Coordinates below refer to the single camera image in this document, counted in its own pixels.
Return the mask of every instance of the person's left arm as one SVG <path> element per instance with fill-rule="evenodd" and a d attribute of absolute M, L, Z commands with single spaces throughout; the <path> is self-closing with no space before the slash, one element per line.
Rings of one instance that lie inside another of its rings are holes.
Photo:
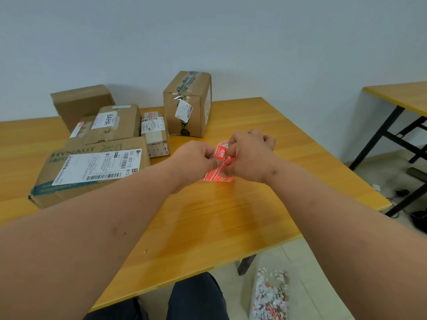
<path fill-rule="evenodd" d="M 217 167 L 190 141 L 167 160 L 0 228 L 0 319 L 81 319 L 169 194 Z"/>

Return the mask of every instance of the wall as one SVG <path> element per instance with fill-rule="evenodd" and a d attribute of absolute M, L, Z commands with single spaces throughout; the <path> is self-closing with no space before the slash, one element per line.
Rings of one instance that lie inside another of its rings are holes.
<path fill-rule="evenodd" d="M 179 70 L 213 100 L 263 96 L 341 160 L 391 112 L 364 85 L 427 80 L 427 0 L 1 0 L 1 120 L 54 116 L 50 93 L 106 84 L 162 105 Z M 396 129 L 416 118 L 410 112 Z M 407 137 L 416 145 L 426 134 Z M 374 154 L 399 148 L 382 140 Z"/>

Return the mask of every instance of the yellow wooden tabletop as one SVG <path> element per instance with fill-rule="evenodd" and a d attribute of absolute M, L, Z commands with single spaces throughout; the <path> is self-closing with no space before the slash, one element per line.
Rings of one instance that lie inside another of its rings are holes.
<path fill-rule="evenodd" d="M 142 109 L 141 112 L 163 111 Z M 236 130 L 272 134 L 275 153 L 356 200 L 390 203 L 262 98 L 212 103 L 203 139 L 171 136 L 171 152 L 195 139 L 216 146 Z M 70 132 L 58 117 L 0 123 L 0 224 L 37 208 L 26 196 L 48 152 Z M 152 159 L 152 164 L 166 157 Z M 259 183 L 199 181 L 171 195 L 92 310 L 247 257 L 300 235 L 273 191 Z"/>
<path fill-rule="evenodd" d="M 427 82 L 365 86 L 363 91 L 427 117 Z"/>

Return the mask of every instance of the forearm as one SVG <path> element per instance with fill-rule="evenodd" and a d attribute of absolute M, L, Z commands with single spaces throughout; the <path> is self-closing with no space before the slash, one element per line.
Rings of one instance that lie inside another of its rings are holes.
<path fill-rule="evenodd" d="M 276 159 L 273 171 L 268 184 L 356 319 L 423 316 L 424 238 L 295 164 Z M 408 265 L 411 271 L 402 271 Z"/>
<path fill-rule="evenodd" d="M 176 188 L 170 173 L 166 160 L 0 229 L 0 318 L 82 318 Z"/>

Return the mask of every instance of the brown cardboard box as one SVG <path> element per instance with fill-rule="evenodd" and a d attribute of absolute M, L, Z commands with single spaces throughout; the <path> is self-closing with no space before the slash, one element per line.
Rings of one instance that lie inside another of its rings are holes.
<path fill-rule="evenodd" d="M 50 95 L 56 112 L 72 131 L 82 117 L 95 116 L 99 109 L 115 105 L 105 85 L 94 85 Z"/>
<path fill-rule="evenodd" d="M 110 158 L 119 150 L 132 150 L 136 149 L 134 152 L 135 155 L 140 156 L 140 164 L 139 170 L 142 170 L 145 167 L 150 166 L 150 159 L 148 157 L 147 144 L 145 142 L 144 137 L 136 137 L 136 138 L 128 138 L 122 140 L 114 140 L 111 142 L 103 142 L 100 144 L 93 145 L 80 145 L 73 149 L 62 149 L 52 152 L 48 158 L 46 159 L 34 187 L 31 190 L 28 199 L 37 205 L 39 208 L 47 208 L 49 206 L 58 204 L 67 199 L 74 198 L 83 193 L 87 193 L 89 191 L 93 191 L 97 188 L 108 185 L 117 179 L 111 180 L 93 180 L 93 181 L 85 181 L 85 182 L 75 182 L 72 184 L 63 184 L 63 185 L 52 185 L 62 167 L 66 162 L 69 162 L 68 158 L 73 156 L 74 158 L 78 156 L 78 154 L 93 154 L 93 153 L 103 153 L 103 152 L 115 152 L 111 154 Z M 121 168 L 121 161 L 118 163 L 118 168 L 120 171 L 126 171 L 127 166 L 125 168 Z M 82 165 L 80 171 L 87 170 L 87 167 Z M 99 179 L 99 176 L 92 176 L 91 179 Z"/>
<path fill-rule="evenodd" d="M 96 116 L 83 117 L 75 126 L 67 143 L 63 149 L 78 148 L 79 145 L 85 145 L 85 136 L 88 134 L 95 121 Z"/>
<path fill-rule="evenodd" d="M 208 73 L 180 71 L 175 76 L 163 91 L 164 109 L 171 135 L 194 137 L 205 135 L 211 112 L 211 90 L 211 75 Z M 185 105 L 185 103 L 180 102 L 180 99 L 190 104 L 192 109 L 183 107 L 182 104 Z M 185 116 L 185 109 L 187 109 L 187 116 L 184 117 L 188 119 L 187 123 L 175 117 L 178 108 L 183 109 L 180 114 L 182 117 Z"/>
<path fill-rule="evenodd" d="M 141 113 L 137 104 L 115 105 L 99 110 L 85 144 L 139 137 Z"/>
<path fill-rule="evenodd" d="M 169 135 L 162 112 L 146 112 L 141 122 L 141 136 L 147 141 L 150 158 L 169 155 Z"/>

